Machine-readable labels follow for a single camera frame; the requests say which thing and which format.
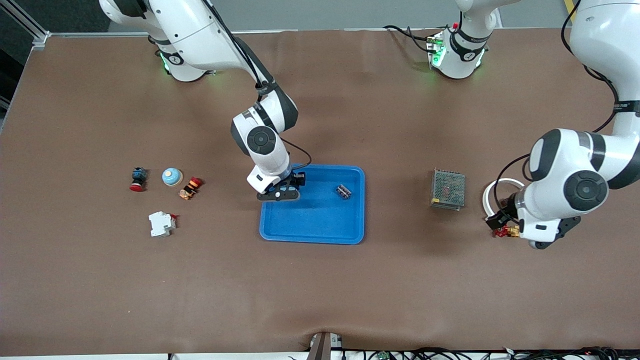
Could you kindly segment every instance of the yellow stripe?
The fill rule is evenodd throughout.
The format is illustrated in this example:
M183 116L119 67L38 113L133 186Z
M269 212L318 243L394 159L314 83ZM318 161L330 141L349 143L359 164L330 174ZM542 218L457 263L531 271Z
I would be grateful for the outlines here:
M566 12L570 13L573 10L573 0L564 0L564 5L566 6ZM571 16L571 22L575 21L575 13Z

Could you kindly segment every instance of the white cable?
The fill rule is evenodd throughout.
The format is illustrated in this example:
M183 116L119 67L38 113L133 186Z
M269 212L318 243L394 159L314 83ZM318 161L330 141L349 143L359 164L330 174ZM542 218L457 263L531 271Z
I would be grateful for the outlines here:
M491 189L495 186L495 181L492 182L491 184L489 184L489 186L486 187L486 189L484 189L484 193L482 195L482 206L484 208L484 212L486 213L486 217L491 217L495 215L495 212L493 212L493 209L491 208L491 201L489 200L489 196L491 194ZM503 177L502 179L498 180L499 184L512 184L513 186L517 187L518 189L522 189L524 187L524 184L521 183L520 181L516 180L516 179L510 179L508 177Z

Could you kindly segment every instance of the blue tray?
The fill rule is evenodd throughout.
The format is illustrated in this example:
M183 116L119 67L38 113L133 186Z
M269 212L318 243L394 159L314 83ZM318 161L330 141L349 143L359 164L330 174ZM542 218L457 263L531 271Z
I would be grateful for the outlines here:
M265 202L260 235L265 240L354 245L364 237L364 172L344 165L309 165L296 201ZM345 200L335 189L351 190Z

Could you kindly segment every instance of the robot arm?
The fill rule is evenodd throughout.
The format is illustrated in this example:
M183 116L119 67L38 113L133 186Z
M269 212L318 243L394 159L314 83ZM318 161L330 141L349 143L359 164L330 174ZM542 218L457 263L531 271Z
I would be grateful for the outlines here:
M453 79L463 79L480 66L487 40L496 25L494 10L519 0L456 0L461 19L457 28L435 35L428 49L431 66Z
M579 6L571 47L617 90L614 130L600 135L554 129L533 146L529 170L534 181L514 193L503 212L518 219L520 237L536 249L562 238L580 216L605 202L609 190L640 179L639 21L640 0L583 0ZM498 229L509 220L498 213L487 224Z
M198 77L206 71L224 69L243 69L251 75L258 101L236 116L231 125L236 144L255 162L247 180L260 200L297 199L304 173L292 172L289 153L278 134L296 124L298 109L258 57L231 34L206 0L149 0L148 7L136 1L142 8L132 14L137 16L123 15L121 7L114 6L116 0L100 0L100 5L114 21L147 30L163 58L174 67L197 70ZM180 80L175 69L170 72Z

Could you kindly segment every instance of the red and yellow toy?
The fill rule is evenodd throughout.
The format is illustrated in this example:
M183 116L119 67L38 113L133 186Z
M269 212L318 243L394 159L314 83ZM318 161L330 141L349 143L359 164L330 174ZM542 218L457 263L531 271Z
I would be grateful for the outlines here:
M200 185L202 185L202 180L198 179L197 177L192 177L191 180L189 180L187 186L180 190L180 197L182 197L184 200L189 200L193 196L193 194L197 193L196 190L198 190Z

